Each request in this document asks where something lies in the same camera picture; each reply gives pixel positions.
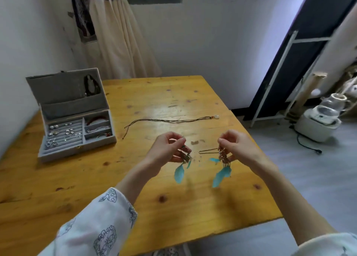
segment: person's left hand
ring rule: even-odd
[[[167,162],[182,163],[184,151],[191,153],[191,149],[185,146],[186,139],[175,132],[167,132],[158,136],[144,159],[144,163],[150,168],[153,177],[156,176]]]

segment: sleeve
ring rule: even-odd
[[[355,256],[357,236],[352,233],[333,233],[311,239],[299,246],[292,256]]]
[[[130,202],[112,187],[65,223],[39,255],[117,256],[136,218]]]

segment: light wood floor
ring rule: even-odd
[[[258,121],[248,131],[333,227],[357,233],[356,121],[345,121],[324,144],[301,138],[304,144],[322,150],[321,155],[298,145],[286,121],[281,125]],[[193,256],[287,256],[297,250],[283,219],[191,242],[189,247]]]

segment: glass kettle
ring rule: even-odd
[[[333,93],[330,97],[324,98],[316,107],[319,114],[337,118],[341,113],[351,108],[351,101],[345,95]]]

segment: baseboard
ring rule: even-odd
[[[306,101],[306,103],[304,104],[304,106],[315,106],[318,105],[321,102],[321,99],[319,97],[317,98],[311,98],[308,99]],[[282,108],[280,110],[285,110],[288,108],[290,102],[285,102],[282,106]],[[234,116],[238,117],[238,116],[244,116],[246,114],[248,110],[248,107],[245,108],[238,108],[238,109],[232,109],[232,113],[234,114]]]

